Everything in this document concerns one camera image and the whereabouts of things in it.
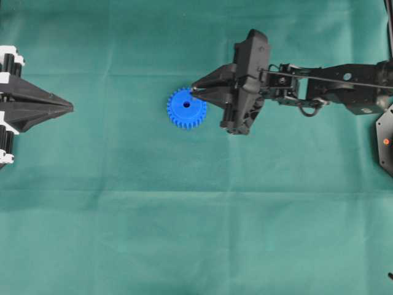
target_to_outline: blue gear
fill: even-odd
[[[191,88],[175,91],[168,100],[166,112],[179,128],[192,129],[206,118],[208,105],[205,101],[191,96]]]

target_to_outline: gear teeth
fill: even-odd
[[[206,118],[207,103],[192,97],[190,94],[191,88],[179,88],[168,98],[166,104],[166,112],[171,122],[184,130],[191,130],[192,128],[198,127]],[[181,104],[173,104],[173,101],[176,99],[181,99],[183,102],[201,103],[202,105],[200,109],[194,108],[190,109],[190,112],[187,112]]]

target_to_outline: green cloth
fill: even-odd
[[[391,294],[378,116],[268,101],[230,136],[213,106],[191,132],[166,115],[251,28],[315,67],[387,59],[386,23],[377,0],[3,1],[0,44],[76,111],[1,171],[0,294]]]

